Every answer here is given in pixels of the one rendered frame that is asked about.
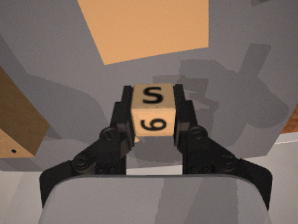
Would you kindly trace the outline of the orange flat mat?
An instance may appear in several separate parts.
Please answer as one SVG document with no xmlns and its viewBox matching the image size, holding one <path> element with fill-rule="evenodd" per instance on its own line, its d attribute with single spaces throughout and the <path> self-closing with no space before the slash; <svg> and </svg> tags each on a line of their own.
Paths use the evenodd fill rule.
<svg viewBox="0 0 298 224">
<path fill-rule="evenodd" d="M 77 0 L 104 65 L 208 47 L 208 0 Z"/>
</svg>

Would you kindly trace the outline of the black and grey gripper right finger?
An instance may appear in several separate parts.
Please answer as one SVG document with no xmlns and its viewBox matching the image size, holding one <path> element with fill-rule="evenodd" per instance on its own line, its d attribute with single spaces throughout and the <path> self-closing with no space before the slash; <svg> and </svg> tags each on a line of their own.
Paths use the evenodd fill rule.
<svg viewBox="0 0 298 224">
<path fill-rule="evenodd" d="M 173 92 L 176 107 L 173 137 L 174 146 L 183 154 L 182 175 L 217 173 L 245 178 L 256 186 L 269 211 L 273 180 L 271 172 L 236 158 L 233 153 L 210 139 L 207 130 L 197 123 L 193 101 L 185 100 L 183 85 L 175 84 Z"/>
</svg>

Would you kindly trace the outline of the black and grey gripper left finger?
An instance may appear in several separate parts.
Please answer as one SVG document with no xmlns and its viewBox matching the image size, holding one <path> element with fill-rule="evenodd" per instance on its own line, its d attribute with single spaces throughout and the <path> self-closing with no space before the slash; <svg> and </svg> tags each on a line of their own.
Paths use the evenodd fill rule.
<svg viewBox="0 0 298 224">
<path fill-rule="evenodd" d="M 131 85 L 124 86 L 121 103 L 114 104 L 110 126 L 100 132 L 97 141 L 77 154 L 73 160 L 65 161 L 41 173 L 39 184 L 42 208 L 52 188 L 69 177 L 85 174 L 126 175 L 126 154 L 132 151 L 135 144 L 130 111 L 133 88 Z"/>
</svg>

